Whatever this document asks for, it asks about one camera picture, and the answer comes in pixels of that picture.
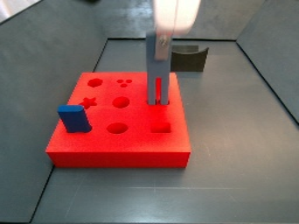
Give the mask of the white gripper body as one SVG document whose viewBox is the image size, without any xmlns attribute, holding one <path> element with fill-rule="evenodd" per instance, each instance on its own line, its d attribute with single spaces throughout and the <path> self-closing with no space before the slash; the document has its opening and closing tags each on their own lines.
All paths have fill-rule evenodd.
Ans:
<svg viewBox="0 0 299 224">
<path fill-rule="evenodd" d="M 154 26 L 158 34 L 187 34 L 192 28 L 202 0 L 154 0 Z"/>
</svg>

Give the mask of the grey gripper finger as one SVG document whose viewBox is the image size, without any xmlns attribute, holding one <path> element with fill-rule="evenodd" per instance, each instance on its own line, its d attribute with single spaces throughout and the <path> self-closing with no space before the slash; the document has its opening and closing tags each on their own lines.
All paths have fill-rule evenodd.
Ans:
<svg viewBox="0 0 299 224">
<path fill-rule="evenodd" d="M 155 38 L 155 55 L 156 60 L 168 60 L 170 46 L 172 37 L 166 34 L 158 34 Z"/>
</svg>

